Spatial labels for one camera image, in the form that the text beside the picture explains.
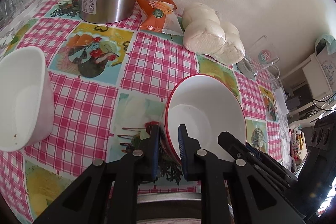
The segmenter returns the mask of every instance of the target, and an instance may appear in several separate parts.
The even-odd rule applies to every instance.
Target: glass mug
[[[261,81],[271,83],[280,77],[279,68],[275,65],[279,60],[273,44],[264,35],[256,41],[246,56],[237,63],[237,66],[247,78],[257,77]],[[274,68],[276,73],[274,78],[267,79],[264,76],[267,76],[267,70],[270,67]]]

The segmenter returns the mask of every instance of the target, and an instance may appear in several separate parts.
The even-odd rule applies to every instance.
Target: white bowl
[[[218,144],[221,132],[228,131],[246,143],[246,122],[234,94],[209,75],[192,75],[183,79],[170,94],[160,126],[167,153],[180,162],[178,128],[185,124],[189,137],[219,159],[234,159]]]
[[[43,51],[23,47],[5,56],[0,80],[0,150],[20,150],[48,137],[54,96]]]

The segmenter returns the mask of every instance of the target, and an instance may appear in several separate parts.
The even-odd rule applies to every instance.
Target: plastic bag
[[[174,13],[177,8],[172,0],[137,0],[144,20],[140,30],[173,35],[183,35],[179,20]]]

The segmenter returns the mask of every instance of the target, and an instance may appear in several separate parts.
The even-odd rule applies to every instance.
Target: silver rivet
[[[134,150],[133,151],[133,156],[140,157],[142,156],[143,152],[140,149]]]
[[[243,159],[236,160],[236,164],[239,166],[245,166],[246,162]]]
[[[204,150],[204,149],[199,149],[199,150],[197,150],[196,153],[199,156],[205,156],[207,154],[206,150]]]
[[[94,166],[101,166],[102,164],[103,164],[103,160],[102,159],[94,159],[93,161],[92,161],[92,164],[94,165]]]

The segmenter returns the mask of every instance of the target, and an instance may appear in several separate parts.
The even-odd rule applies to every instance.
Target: tablecloth
[[[249,143],[260,139],[259,148],[274,159],[288,158],[286,119],[277,112],[269,83],[189,52],[182,37],[140,31],[141,22],[137,5],[128,19],[97,25],[81,21],[78,0],[48,0],[0,49],[2,56],[16,48],[41,48],[54,91],[51,135],[20,151],[0,151],[0,192],[22,223],[31,223],[93,159],[109,162],[136,149],[174,86],[199,72],[222,81],[239,100]],[[200,191],[160,155],[162,176],[140,185],[140,194]]]

